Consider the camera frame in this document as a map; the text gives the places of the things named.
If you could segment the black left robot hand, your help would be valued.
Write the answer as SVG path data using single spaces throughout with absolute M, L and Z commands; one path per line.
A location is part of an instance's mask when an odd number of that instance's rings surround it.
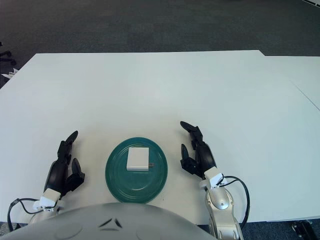
M 73 192 L 85 180 L 85 173 L 82 172 L 78 159 L 71 160 L 72 146 L 77 136 L 76 130 L 66 140 L 60 142 L 57 160 L 50 166 L 44 185 L 44 191 L 51 189 L 58 192 L 59 200 L 68 192 Z

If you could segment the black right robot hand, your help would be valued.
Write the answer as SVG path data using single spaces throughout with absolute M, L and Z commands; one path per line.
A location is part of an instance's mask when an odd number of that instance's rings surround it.
M 216 167 L 216 162 L 209 146 L 203 140 L 203 134 L 198 126 L 193 126 L 185 121 L 180 125 L 191 137 L 191 145 L 195 151 L 195 157 L 189 156 L 187 147 L 181 144 L 181 167 L 192 175 L 197 175 L 202 180 L 205 179 L 205 172 Z

